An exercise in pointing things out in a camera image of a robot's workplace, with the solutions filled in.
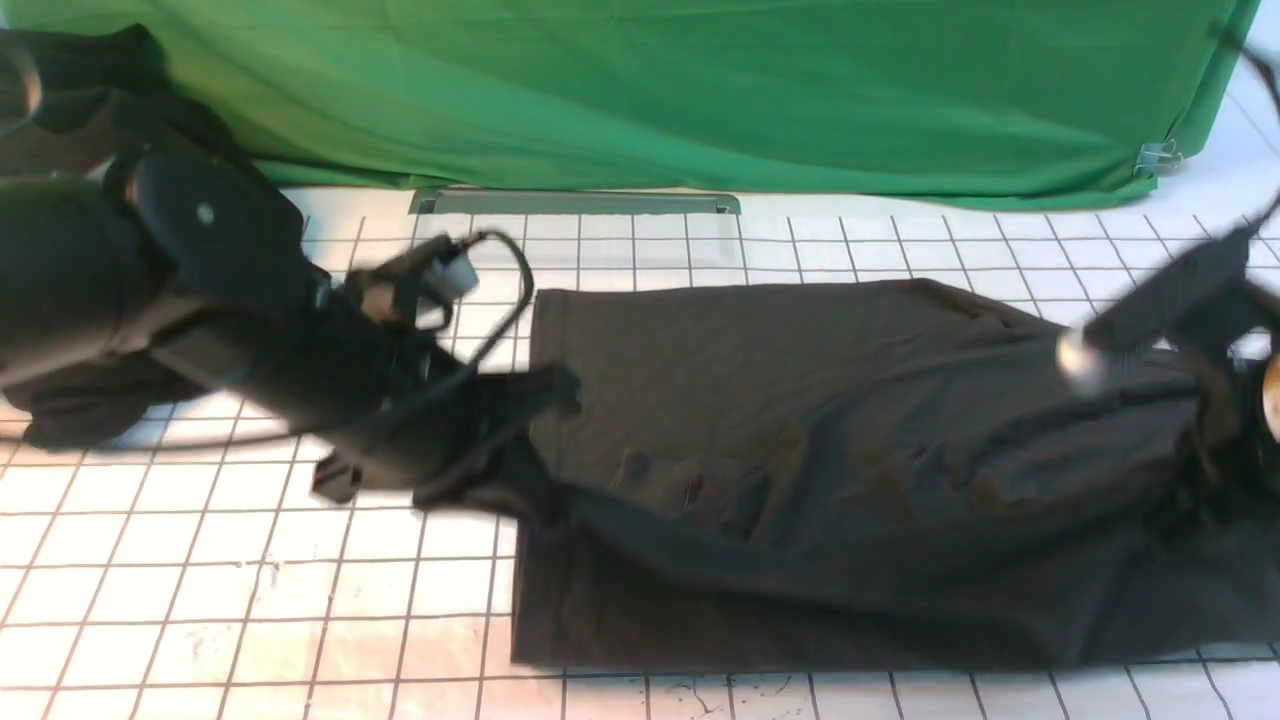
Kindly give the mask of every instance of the white grid surface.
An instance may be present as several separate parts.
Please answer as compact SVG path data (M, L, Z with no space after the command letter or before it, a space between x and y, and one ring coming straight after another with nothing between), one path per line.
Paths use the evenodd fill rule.
M1230 218L317 215L337 273L439 232L520 238L539 287L648 291L927 277L1061 323ZM467 356L518 291L502 249L443 342ZM1280 287L1280 236L1252 273ZM486 368L527 363L527 316ZM1265 350L1253 342L1248 352ZM24 419L0 411L8 433ZM152 413L164 445L279 423L225 395ZM515 525L404 496L307 493L315 441L137 457L0 450L0 719L997 720L1276 719L1280 651L1204 648L1114 670L579 675L512 666Z

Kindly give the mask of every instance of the cloth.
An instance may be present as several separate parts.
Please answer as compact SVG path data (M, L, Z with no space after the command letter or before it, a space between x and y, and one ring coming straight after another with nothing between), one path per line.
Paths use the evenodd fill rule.
M534 442L513 660L617 671L1043 670L1280 638L1277 529L1156 543L1197 391L1073 396L1057 325L932 281L544 291L584 383Z

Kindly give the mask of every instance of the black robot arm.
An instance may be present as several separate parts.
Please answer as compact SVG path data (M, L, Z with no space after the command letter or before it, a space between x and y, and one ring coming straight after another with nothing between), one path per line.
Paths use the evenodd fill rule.
M13 67L35 65L27 55ZM19 77L35 86L26 97L47 96L38 74ZM78 105L82 122L46 138L77 151L46 155L47 173L0 190L0 386L147 354L332 443L315 491L333 501L411 489L419 507L553 516L553 484L526 433L539 413L577 409L576 378L558 365L481 374L483 352L461 363L413 322L424 304L448 307L471 290L466 251L497 240L525 268L500 333L532 296L518 247L495 233L439 237L333 287L303 255L283 196L154 109L120 90ZM20 129L49 117L27 110ZM67 159L77 167L58 167ZM365 306L374 291L390 293L383 322Z

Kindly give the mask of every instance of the green backdrop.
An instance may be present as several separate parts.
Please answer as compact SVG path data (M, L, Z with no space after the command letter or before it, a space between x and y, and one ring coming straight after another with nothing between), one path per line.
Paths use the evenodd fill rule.
M282 184L1115 205L1201 150L1260 0L0 0L132 23Z

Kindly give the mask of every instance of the black cable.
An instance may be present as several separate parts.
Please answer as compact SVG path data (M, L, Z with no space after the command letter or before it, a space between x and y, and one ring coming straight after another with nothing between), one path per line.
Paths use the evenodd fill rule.
M125 452L195 452L204 450L221 450L233 447L251 447L259 445L269 445L273 442L284 442L288 439L300 438L302 436L320 436L339 430L351 429L364 424L375 425L380 429L381 437L387 437L390 433L408 420L412 415L429 409L431 405L439 402L447 397L451 392L457 389L463 382L474 378L480 370L480 363L493 352L493 348L502 342L503 336L520 320L520 315L524 314L525 309L532 302L534 299L534 270L529 265L529 259L525 258L524 251L516 245L516 241L511 236L498 232L498 231L484 231L480 232L462 242L458 243L458 250L462 255L466 255L472 247L488 241L498 241L507 246L511 251L512 258L515 258L516 264L520 266L521 277L521 293L520 299L516 301L515 309L503 318L502 323L485 338L485 341L476 348L475 354L467 360L465 365L453 372L448 378L442 380L429 388L424 388L411 396L408 396L403 402L393 405L387 410L380 410L370 415L364 415L360 418L351 418L339 420L335 423L329 423L325 425L316 425L310 428L291 429L282 433L270 433L262 436L253 436L241 439L227 439L219 441L200 441L189 442L183 445L166 445L157 447L146 447L137 445L124 445L119 441L111 441L106 445L87 448L88 452L102 452L102 454L125 454ZM22 437L17 436L0 436L0 445L26 445Z

